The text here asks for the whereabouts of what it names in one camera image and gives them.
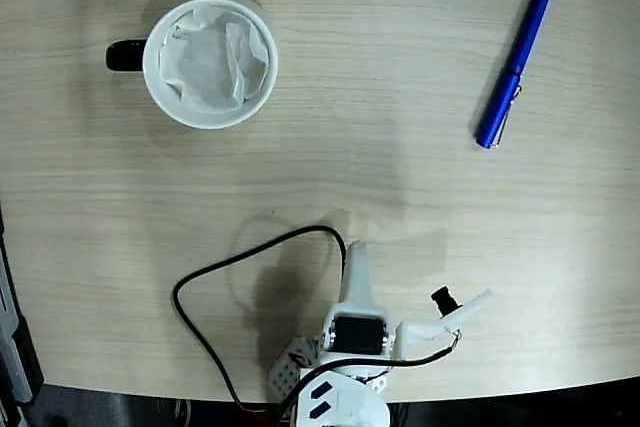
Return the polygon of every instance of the blue pen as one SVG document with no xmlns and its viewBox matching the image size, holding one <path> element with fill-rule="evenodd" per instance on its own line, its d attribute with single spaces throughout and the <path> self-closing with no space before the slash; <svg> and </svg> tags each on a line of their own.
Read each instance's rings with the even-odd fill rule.
<svg viewBox="0 0 640 427">
<path fill-rule="evenodd" d="M 511 104 L 522 90 L 520 76 L 531 53 L 533 41 L 538 34 L 548 3 L 549 0 L 531 0 L 529 4 L 509 60 L 500 74 L 487 110 L 476 132 L 476 142 L 485 149 L 490 149 L 500 143 Z"/>
</svg>

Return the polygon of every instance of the white paper filter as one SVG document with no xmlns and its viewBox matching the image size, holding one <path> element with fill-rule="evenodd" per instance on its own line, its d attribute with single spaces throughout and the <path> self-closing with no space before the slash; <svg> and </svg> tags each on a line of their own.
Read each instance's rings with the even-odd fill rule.
<svg viewBox="0 0 640 427">
<path fill-rule="evenodd" d="M 224 7 L 198 7 L 175 22 L 160 49 L 160 76 L 189 109 L 218 114 L 254 97 L 269 72 L 255 24 Z"/>
</svg>

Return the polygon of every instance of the white mug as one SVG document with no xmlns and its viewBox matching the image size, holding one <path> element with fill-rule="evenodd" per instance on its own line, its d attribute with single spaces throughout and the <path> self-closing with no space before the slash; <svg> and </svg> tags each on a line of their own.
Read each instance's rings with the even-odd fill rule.
<svg viewBox="0 0 640 427">
<path fill-rule="evenodd" d="M 220 112 L 191 110 L 180 101 L 180 95 L 160 76 L 159 54 L 171 26 L 196 7 L 219 6 L 235 10 L 251 20 L 262 34 L 269 53 L 269 71 L 262 87 L 241 106 Z M 121 40 L 111 44 L 106 53 L 107 67 L 113 71 L 142 71 L 151 98 L 169 117 L 197 129 L 224 129 L 255 114 L 273 90 L 278 75 L 278 46 L 273 24 L 266 13 L 251 0 L 190 0 L 167 12 L 151 30 L 146 40 Z"/>
</svg>

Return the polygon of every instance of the pen clip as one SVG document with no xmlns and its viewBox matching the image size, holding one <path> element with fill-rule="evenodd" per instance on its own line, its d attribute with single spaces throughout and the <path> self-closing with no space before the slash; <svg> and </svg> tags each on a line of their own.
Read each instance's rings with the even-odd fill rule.
<svg viewBox="0 0 640 427">
<path fill-rule="evenodd" d="M 491 147 L 497 147 L 500 145 L 500 141 L 502 140 L 502 134 L 504 132 L 504 125 L 507 123 L 507 117 L 509 117 L 509 112 L 511 112 L 511 106 L 513 105 L 513 101 L 516 100 L 520 95 L 520 92 L 522 92 L 522 86 L 518 84 L 518 86 L 516 87 L 516 91 L 513 94 L 513 97 L 511 97 L 511 100 L 509 101 L 509 108 L 507 109 L 507 112 L 504 114 L 504 118 L 502 119 L 502 122 L 500 123 L 500 128 L 498 129 L 498 134 L 496 135 L 496 138 L 494 139 L 494 141 L 491 143 Z"/>
</svg>

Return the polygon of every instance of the white object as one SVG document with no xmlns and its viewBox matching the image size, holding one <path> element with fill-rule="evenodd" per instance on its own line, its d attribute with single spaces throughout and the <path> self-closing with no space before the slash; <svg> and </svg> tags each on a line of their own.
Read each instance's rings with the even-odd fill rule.
<svg viewBox="0 0 640 427">
<path fill-rule="evenodd" d="M 295 338 L 269 373 L 269 386 L 280 398 L 291 392 L 293 372 L 299 373 L 301 379 L 313 368 L 335 360 L 389 360 L 392 354 L 394 359 L 406 360 L 405 354 L 410 344 L 428 342 L 446 332 L 457 333 L 462 323 L 475 314 L 492 295 L 491 291 L 486 291 L 439 320 L 404 321 L 394 329 L 387 309 L 376 304 L 374 300 L 370 270 L 366 244 L 354 242 L 347 250 L 340 297 L 338 302 L 329 308 L 322 334 L 314 338 L 315 349 L 303 338 Z M 362 355 L 337 351 L 336 345 L 345 345 L 348 350 L 354 348 L 351 345 L 353 338 L 349 339 L 347 344 L 335 342 L 338 335 L 335 321 L 340 317 L 363 319 L 368 322 L 381 321 L 383 338 L 380 354 Z M 362 325 L 355 324 L 355 328 L 359 329 Z M 363 338 L 362 342 L 371 340 Z M 371 345 L 364 347 L 377 348 Z M 289 353 L 294 351 L 312 360 L 311 368 L 291 365 L 293 362 Z M 292 414 L 295 426 L 389 427 L 389 409 L 380 396 L 387 385 L 387 373 L 388 368 L 384 366 L 353 365 L 320 374 L 298 395 L 297 407 Z"/>
<path fill-rule="evenodd" d="M 269 371 L 269 388 L 280 400 L 283 400 L 300 378 L 300 366 L 291 358 L 306 361 L 309 367 L 314 359 L 313 350 L 304 337 L 295 337 L 280 354 L 278 360 Z"/>
<path fill-rule="evenodd" d="M 322 343 L 318 352 L 318 365 L 333 362 L 344 358 L 354 357 L 353 354 L 334 352 L 331 350 L 333 325 L 336 318 L 361 317 L 365 319 L 380 319 L 384 325 L 385 339 L 380 355 L 358 355 L 358 358 L 389 359 L 393 348 L 395 333 L 391 327 L 389 312 L 384 307 L 375 303 L 373 287 L 369 275 L 370 262 L 367 246 L 364 242 L 354 242 L 347 250 L 347 259 L 340 286 L 339 301 L 329 308 L 322 328 Z M 382 373 L 385 367 L 369 365 L 353 365 L 337 369 L 344 375 L 355 376 L 362 379 L 374 377 Z"/>
<path fill-rule="evenodd" d="M 393 356 L 397 360 L 408 360 L 407 348 L 412 344 L 423 344 L 435 339 L 438 335 L 449 332 L 453 334 L 460 329 L 462 323 L 475 314 L 493 293 L 485 290 L 471 301 L 438 320 L 403 320 L 396 329 L 396 342 Z"/>
<path fill-rule="evenodd" d="M 301 377 L 311 372 L 302 369 Z M 388 427 L 389 408 L 366 385 L 336 372 L 325 372 L 298 396 L 296 427 Z"/>
<path fill-rule="evenodd" d="M 269 52 L 246 16 L 223 7 L 196 7 L 169 29 L 160 48 L 160 75 L 186 108 L 225 113 L 251 100 L 269 72 Z"/>
<path fill-rule="evenodd" d="M 192 12 L 201 13 L 202 18 L 200 18 L 199 20 L 191 19 L 193 21 L 191 22 L 189 21 L 189 19 L 187 19 L 188 22 L 186 27 L 191 27 L 191 29 L 185 30 L 192 30 L 193 32 L 197 32 L 197 26 L 203 26 L 207 24 L 208 20 L 211 20 L 210 18 L 207 19 L 207 15 L 213 13 L 213 17 L 215 16 L 215 13 L 220 13 L 221 11 L 230 12 L 231 15 L 236 16 L 237 22 L 230 23 L 236 23 L 240 26 L 240 28 L 243 28 L 242 19 L 247 19 L 249 21 L 249 30 L 251 30 L 251 25 L 255 26 L 255 29 L 259 34 L 258 38 L 266 48 L 268 70 L 265 71 L 264 76 L 258 75 L 261 80 L 261 82 L 259 82 L 259 86 L 256 87 L 257 83 L 253 80 L 255 79 L 255 76 L 252 75 L 248 76 L 249 80 L 245 83 L 245 85 L 239 85 L 242 84 L 243 81 L 245 81 L 245 76 L 242 73 L 241 66 L 239 65 L 244 61 L 242 60 L 242 55 L 238 53 L 238 55 L 236 56 L 234 54 L 232 55 L 232 57 L 235 60 L 235 63 L 232 63 L 232 66 L 238 68 L 234 68 L 233 71 L 229 72 L 229 75 L 235 76 L 235 81 L 233 82 L 234 88 L 233 92 L 231 93 L 231 98 L 237 100 L 241 97 L 245 97 L 246 100 L 243 99 L 243 102 L 238 102 L 238 105 L 236 105 L 235 108 L 233 107 L 233 105 L 211 106 L 206 101 L 201 103 L 193 102 L 194 95 L 191 95 L 193 94 L 193 91 L 191 91 L 187 92 L 187 94 L 191 95 L 190 98 L 192 102 L 187 105 L 187 102 L 183 102 L 183 99 L 181 98 L 182 94 L 184 94 L 184 90 L 181 92 L 180 90 L 177 90 L 173 85 L 165 82 L 165 78 L 163 78 L 163 75 L 161 74 L 161 50 L 165 44 L 165 39 L 168 38 L 168 35 L 172 32 L 172 29 L 174 29 L 175 31 L 175 25 L 179 23 L 181 19 L 182 22 L 185 22 L 186 14 Z M 232 50 L 234 47 L 239 47 L 239 44 L 241 42 L 238 39 L 237 29 L 235 34 L 230 33 L 228 35 L 227 32 L 225 32 L 225 35 L 229 37 L 229 44 Z M 206 40 L 207 38 L 199 39 L 200 42 L 206 42 Z M 249 50 L 255 51 L 254 49 L 259 49 L 259 43 L 260 42 L 254 42 L 253 49 L 249 47 Z M 244 50 L 244 52 L 246 53 L 246 45 L 243 46 L 241 50 Z M 166 69 L 166 65 L 164 65 L 163 67 L 163 72 L 165 73 L 165 75 L 173 72 L 171 71 L 171 69 L 168 69 L 168 72 Z M 262 8 L 258 4 L 250 0 L 191 0 L 175 7 L 173 10 L 165 14 L 155 25 L 155 27 L 149 34 L 147 43 L 144 48 L 144 54 L 142 58 L 142 71 L 144 74 L 147 89 L 149 90 L 151 97 L 156 102 L 156 104 L 158 104 L 158 106 L 171 118 L 185 125 L 199 129 L 222 129 L 225 127 L 230 127 L 242 122 L 243 120 L 248 119 L 253 114 L 255 114 L 264 105 L 267 98 L 271 94 L 271 91 L 273 90 L 273 86 L 275 85 L 276 77 L 278 74 L 278 48 L 275 32 L 271 22 L 269 21 Z M 206 94 L 214 95 L 211 91 L 207 92 Z"/>
</svg>

